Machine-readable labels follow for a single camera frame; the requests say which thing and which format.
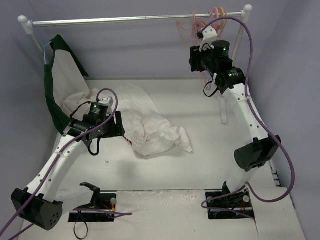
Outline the pink wire hanger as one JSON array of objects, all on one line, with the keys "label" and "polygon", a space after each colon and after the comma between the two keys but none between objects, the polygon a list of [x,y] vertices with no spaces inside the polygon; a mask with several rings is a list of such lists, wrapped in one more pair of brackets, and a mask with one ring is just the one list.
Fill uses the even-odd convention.
[{"label": "pink wire hanger", "polygon": [[[188,30],[186,28],[184,28],[183,25],[181,25],[181,23],[179,21],[176,22],[176,27],[177,27],[179,36],[185,46],[187,46],[187,43],[186,43],[185,38],[182,35],[181,30],[183,30],[185,32],[185,34],[191,38],[194,46],[198,46],[202,43],[202,40],[198,38],[197,32],[199,30],[201,30],[203,27],[205,27],[207,25],[207,23],[202,20],[197,20],[194,12],[192,12],[191,14],[194,19],[194,21],[191,25],[191,32],[188,32]],[[212,84],[209,83],[210,79],[206,78],[206,74],[204,72],[201,72],[201,73],[197,73],[197,75],[199,77],[199,80],[203,84],[204,89],[207,91],[211,90]]]}]

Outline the white t-shirt red logo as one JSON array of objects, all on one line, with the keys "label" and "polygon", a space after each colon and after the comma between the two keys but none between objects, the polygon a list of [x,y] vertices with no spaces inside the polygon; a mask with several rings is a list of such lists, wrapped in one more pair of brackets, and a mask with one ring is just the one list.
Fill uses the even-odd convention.
[{"label": "white t-shirt red logo", "polygon": [[115,93],[125,130],[124,137],[132,150],[144,157],[162,154],[174,146],[193,151],[186,130],[162,116],[147,92],[139,86],[119,86]]}]

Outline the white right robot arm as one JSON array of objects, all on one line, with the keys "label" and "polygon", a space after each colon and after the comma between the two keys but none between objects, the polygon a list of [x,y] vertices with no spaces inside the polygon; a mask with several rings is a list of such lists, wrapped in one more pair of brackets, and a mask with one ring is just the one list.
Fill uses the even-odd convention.
[{"label": "white right robot arm", "polygon": [[244,135],[244,146],[234,151],[235,170],[224,183],[221,200],[227,206],[239,201],[237,192],[254,173],[270,161],[278,150],[274,140],[258,122],[248,104],[249,92],[245,90],[246,76],[229,58],[230,43],[217,40],[212,45],[190,47],[189,64],[192,72],[204,72],[212,76],[217,91],[232,107]]}]

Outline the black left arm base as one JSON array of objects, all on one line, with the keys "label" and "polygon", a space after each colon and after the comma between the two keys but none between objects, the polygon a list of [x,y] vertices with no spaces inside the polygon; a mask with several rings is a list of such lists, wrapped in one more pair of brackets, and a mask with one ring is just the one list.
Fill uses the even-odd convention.
[{"label": "black left arm base", "polygon": [[100,188],[82,182],[80,186],[92,191],[92,196],[88,204],[79,206],[79,209],[69,213],[69,223],[108,223],[115,221],[115,214],[103,212],[115,212],[117,204],[117,194],[115,192],[101,192]]}]

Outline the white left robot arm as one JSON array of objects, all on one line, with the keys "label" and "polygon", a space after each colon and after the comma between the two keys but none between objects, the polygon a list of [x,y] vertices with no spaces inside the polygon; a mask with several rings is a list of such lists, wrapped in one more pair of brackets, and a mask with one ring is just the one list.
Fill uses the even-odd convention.
[{"label": "white left robot arm", "polygon": [[58,190],[75,161],[84,152],[92,156],[93,141],[122,137],[125,130],[118,104],[111,97],[92,102],[82,120],[72,119],[62,132],[60,142],[38,175],[24,188],[16,188],[11,201],[16,216],[46,231],[53,229],[63,214],[81,206],[89,210],[100,204],[100,188],[82,182],[80,187],[67,194]]}]

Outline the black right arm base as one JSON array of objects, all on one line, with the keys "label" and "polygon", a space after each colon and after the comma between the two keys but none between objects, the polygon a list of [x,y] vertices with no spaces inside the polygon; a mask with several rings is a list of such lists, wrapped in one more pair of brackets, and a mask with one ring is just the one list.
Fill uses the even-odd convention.
[{"label": "black right arm base", "polygon": [[250,193],[245,186],[231,192],[224,183],[222,190],[207,191],[201,207],[207,210],[209,220],[255,219]]}]

